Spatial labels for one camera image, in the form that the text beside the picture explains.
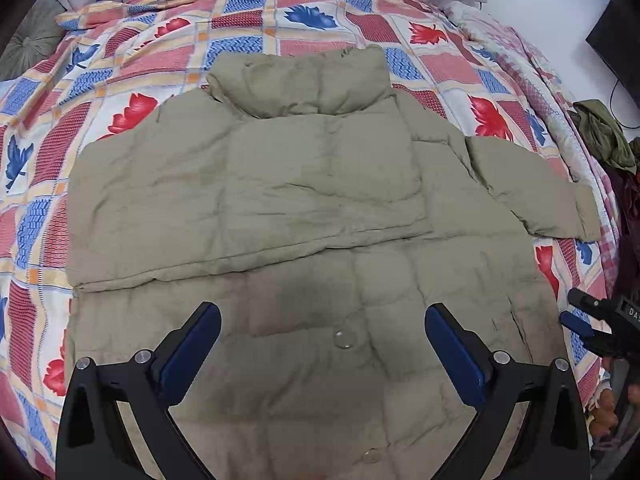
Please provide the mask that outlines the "person's right hand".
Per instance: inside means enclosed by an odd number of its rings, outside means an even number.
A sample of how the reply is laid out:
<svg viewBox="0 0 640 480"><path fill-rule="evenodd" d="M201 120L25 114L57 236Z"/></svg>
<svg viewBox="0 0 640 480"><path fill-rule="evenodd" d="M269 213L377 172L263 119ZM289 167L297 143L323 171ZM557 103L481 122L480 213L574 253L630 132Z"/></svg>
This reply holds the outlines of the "person's right hand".
<svg viewBox="0 0 640 480"><path fill-rule="evenodd" d="M627 390L627 398L634 406L634 416L624 432L624 437L632 437L639 430L639 385L631 384ZM591 437L602 438L611 433L618 425L618 418L614 413L615 396L610 388L602 390L598 397L596 407L591 411L589 433Z"/></svg>

